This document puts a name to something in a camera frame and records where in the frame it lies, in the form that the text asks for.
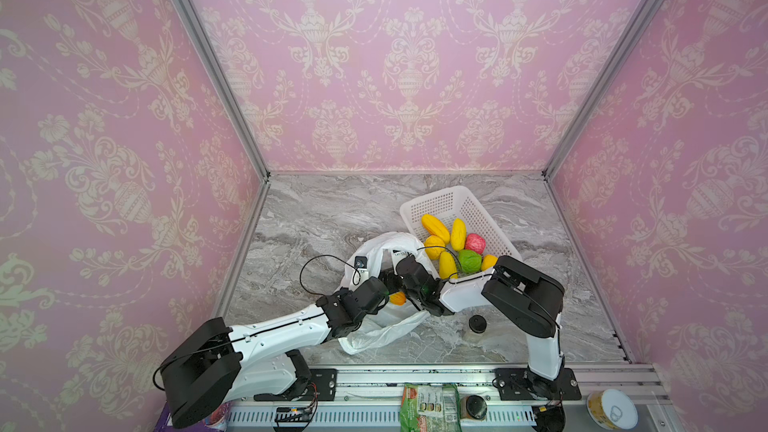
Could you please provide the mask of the white plastic bag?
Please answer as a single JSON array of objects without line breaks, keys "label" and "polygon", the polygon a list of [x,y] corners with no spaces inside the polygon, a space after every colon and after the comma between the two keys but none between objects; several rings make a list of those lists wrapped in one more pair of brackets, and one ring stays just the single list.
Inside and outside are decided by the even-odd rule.
[{"label": "white plastic bag", "polygon": [[423,242],[410,233],[387,232],[359,246],[348,260],[340,286],[353,293],[361,289],[369,311],[357,330],[338,340],[348,355],[389,345],[410,334],[430,316],[408,303],[396,305],[391,301],[399,290],[386,278],[384,265],[385,259],[397,252],[402,258],[416,260],[432,277],[437,276],[434,266],[428,263]]}]

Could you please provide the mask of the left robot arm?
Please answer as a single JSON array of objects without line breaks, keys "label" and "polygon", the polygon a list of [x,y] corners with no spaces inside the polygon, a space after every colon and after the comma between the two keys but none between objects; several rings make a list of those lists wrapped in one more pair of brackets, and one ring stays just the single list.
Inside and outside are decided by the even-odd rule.
[{"label": "left robot arm", "polygon": [[299,350],[358,330],[390,295],[385,283],[373,277],[276,319],[239,326],[228,326],[221,317],[204,322],[153,375],[162,382],[172,426],[193,426],[238,399],[302,395],[311,376]]}]

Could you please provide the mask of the orange toy mango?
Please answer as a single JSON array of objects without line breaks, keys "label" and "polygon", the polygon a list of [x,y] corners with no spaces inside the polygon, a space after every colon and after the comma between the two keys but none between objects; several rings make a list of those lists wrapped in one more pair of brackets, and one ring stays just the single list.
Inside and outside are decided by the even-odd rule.
[{"label": "orange toy mango", "polygon": [[439,238],[444,244],[451,240],[451,233],[443,222],[431,214],[421,217],[421,224],[430,236]]}]

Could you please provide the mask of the yellow toy banana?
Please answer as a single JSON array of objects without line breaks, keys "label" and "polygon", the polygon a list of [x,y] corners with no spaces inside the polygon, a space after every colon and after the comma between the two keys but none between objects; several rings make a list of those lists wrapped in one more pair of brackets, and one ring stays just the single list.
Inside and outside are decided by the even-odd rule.
[{"label": "yellow toy banana", "polygon": [[438,272],[442,280],[448,280],[459,274],[457,259],[448,250],[444,250],[438,258]]}]

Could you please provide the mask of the yellow toy orange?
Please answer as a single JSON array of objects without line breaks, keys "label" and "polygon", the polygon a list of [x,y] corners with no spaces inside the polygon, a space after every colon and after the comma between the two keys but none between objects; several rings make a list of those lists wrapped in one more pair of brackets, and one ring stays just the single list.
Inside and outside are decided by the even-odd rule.
[{"label": "yellow toy orange", "polygon": [[430,235],[424,241],[424,251],[430,260],[436,261],[446,251],[446,243],[441,237]]}]

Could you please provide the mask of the yellow toy lemon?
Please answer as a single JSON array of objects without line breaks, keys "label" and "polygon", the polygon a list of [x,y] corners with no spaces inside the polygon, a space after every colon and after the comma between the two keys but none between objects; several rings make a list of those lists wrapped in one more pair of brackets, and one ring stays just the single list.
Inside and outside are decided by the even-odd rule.
[{"label": "yellow toy lemon", "polygon": [[456,218],[453,221],[451,234],[450,234],[450,244],[452,249],[456,252],[460,252],[464,250],[465,244],[466,244],[466,238],[467,238],[466,224],[462,219]]}]

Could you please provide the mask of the red toy apple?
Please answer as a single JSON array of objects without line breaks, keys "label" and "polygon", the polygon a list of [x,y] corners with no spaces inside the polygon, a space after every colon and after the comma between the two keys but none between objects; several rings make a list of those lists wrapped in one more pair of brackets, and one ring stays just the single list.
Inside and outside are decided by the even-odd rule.
[{"label": "red toy apple", "polygon": [[465,239],[464,249],[483,255],[486,249],[486,240],[476,233],[470,233]]}]

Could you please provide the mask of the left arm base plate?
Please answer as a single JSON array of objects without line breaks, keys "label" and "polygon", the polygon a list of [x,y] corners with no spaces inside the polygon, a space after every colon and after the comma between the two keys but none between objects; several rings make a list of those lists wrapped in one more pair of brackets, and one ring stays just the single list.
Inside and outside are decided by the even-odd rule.
[{"label": "left arm base plate", "polygon": [[336,368],[312,368],[300,373],[296,381],[281,394],[258,394],[256,402],[266,401],[333,401],[336,395],[338,370]]}]

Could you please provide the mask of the small orange toy fruit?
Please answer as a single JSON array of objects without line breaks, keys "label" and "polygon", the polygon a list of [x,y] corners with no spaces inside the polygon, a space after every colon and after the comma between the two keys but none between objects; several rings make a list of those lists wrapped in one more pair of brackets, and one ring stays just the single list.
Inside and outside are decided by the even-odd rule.
[{"label": "small orange toy fruit", "polygon": [[498,262],[498,258],[493,255],[486,255],[482,258],[481,262],[481,272],[486,272],[488,270],[491,270]]}]

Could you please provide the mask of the green toy apple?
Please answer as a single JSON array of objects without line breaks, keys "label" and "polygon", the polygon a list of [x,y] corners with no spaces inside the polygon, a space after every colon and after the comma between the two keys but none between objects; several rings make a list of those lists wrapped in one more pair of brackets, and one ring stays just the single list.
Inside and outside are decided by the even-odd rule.
[{"label": "green toy apple", "polygon": [[483,257],[481,254],[469,249],[458,252],[461,273],[472,275],[481,271]]}]

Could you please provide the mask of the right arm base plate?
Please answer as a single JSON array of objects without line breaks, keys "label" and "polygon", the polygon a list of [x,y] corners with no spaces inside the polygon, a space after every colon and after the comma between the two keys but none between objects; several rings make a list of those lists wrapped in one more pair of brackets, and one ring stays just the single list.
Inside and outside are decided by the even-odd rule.
[{"label": "right arm base plate", "polygon": [[574,371],[563,368],[556,379],[536,375],[528,368],[496,368],[492,385],[502,401],[578,401],[582,393]]}]

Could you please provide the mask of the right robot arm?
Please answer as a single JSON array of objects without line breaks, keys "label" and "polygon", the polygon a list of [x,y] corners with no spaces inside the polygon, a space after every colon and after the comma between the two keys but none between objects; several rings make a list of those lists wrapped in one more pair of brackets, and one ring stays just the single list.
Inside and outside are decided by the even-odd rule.
[{"label": "right robot arm", "polygon": [[433,316],[492,306],[526,334],[526,390],[537,398],[559,401],[564,369],[560,323],[565,289],[556,279],[511,257],[501,256],[485,272],[459,279],[440,279],[410,255],[379,274],[388,290],[402,292]]}]

